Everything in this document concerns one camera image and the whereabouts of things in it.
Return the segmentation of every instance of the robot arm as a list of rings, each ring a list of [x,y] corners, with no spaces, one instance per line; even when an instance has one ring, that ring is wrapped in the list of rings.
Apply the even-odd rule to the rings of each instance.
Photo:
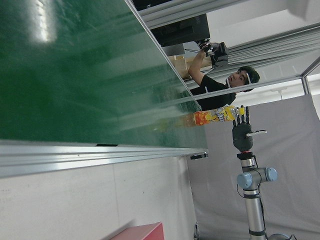
[[[242,174],[237,176],[237,183],[243,189],[251,240],[293,240],[284,234],[267,236],[264,210],[260,195],[260,184],[277,180],[277,171],[272,167],[258,167],[256,157],[250,151],[253,147],[253,136],[267,133],[265,130],[252,132],[249,122],[249,107],[241,106],[237,120],[233,120],[233,145],[240,151],[237,157],[241,161]]]

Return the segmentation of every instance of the black monitor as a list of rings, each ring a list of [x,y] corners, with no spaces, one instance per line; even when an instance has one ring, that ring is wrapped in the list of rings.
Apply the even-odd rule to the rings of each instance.
[[[162,47],[210,38],[206,14],[160,26],[151,32]]]

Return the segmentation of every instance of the man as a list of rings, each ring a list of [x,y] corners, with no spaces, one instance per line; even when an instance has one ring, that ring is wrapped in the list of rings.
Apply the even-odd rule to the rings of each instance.
[[[260,79],[259,74],[255,71],[253,67],[243,66],[238,69],[237,72],[232,73],[226,80],[226,84],[222,84],[208,77],[200,71],[202,67],[202,61],[206,56],[206,51],[208,48],[208,43],[200,45],[200,51],[193,59],[191,66],[188,69],[189,75],[193,80],[199,85],[199,87],[191,89],[193,95],[205,94],[207,92],[215,92],[223,89],[235,88],[250,83],[257,83]],[[227,93],[219,96],[212,96],[208,98],[203,98],[197,100],[201,109],[203,111],[217,109],[225,105],[230,105],[236,99],[236,93]]]

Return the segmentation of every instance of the black t-shirt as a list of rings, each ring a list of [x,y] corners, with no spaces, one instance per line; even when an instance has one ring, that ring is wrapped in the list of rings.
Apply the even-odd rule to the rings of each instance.
[[[190,91],[193,95],[199,95],[199,94],[205,94],[206,89],[209,93],[209,92],[224,90],[227,88],[228,87],[223,85],[222,83],[213,80],[207,75],[204,75],[202,78],[201,85],[199,87],[191,89]],[[236,99],[236,94],[232,92],[232,93],[226,93],[224,95],[199,99],[197,100],[197,102],[201,106],[201,109],[203,111],[206,111],[206,110],[212,110],[212,109],[223,107],[226,104],[230,105],[235,99]]]

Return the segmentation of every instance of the orange juice bottle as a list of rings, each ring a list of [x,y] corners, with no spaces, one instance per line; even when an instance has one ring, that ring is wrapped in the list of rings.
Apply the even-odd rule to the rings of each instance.
[[[225,122],[237,119],[239,112],[245,112],[244,107],[236,108],[235,106],[223,106],[208,111],[196,111],[193,119],[196,125],[201,126],[211,122]]]

